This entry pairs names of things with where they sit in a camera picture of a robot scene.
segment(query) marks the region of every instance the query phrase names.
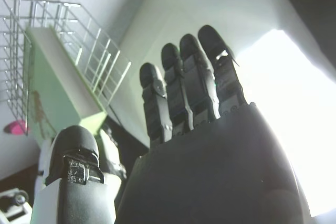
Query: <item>wire basket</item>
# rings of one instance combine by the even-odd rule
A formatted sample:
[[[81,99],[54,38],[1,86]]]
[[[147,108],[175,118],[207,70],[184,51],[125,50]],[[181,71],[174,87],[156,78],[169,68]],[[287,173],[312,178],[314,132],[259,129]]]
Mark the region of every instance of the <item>wire basket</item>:
[[[52,26],[93,93],[107,108],[131,66],[89,12],[80,4],[46,0],[0,0],[0,101],[7,101],[27,134],[30,70],[34,61],[24,41],[26,28]]]

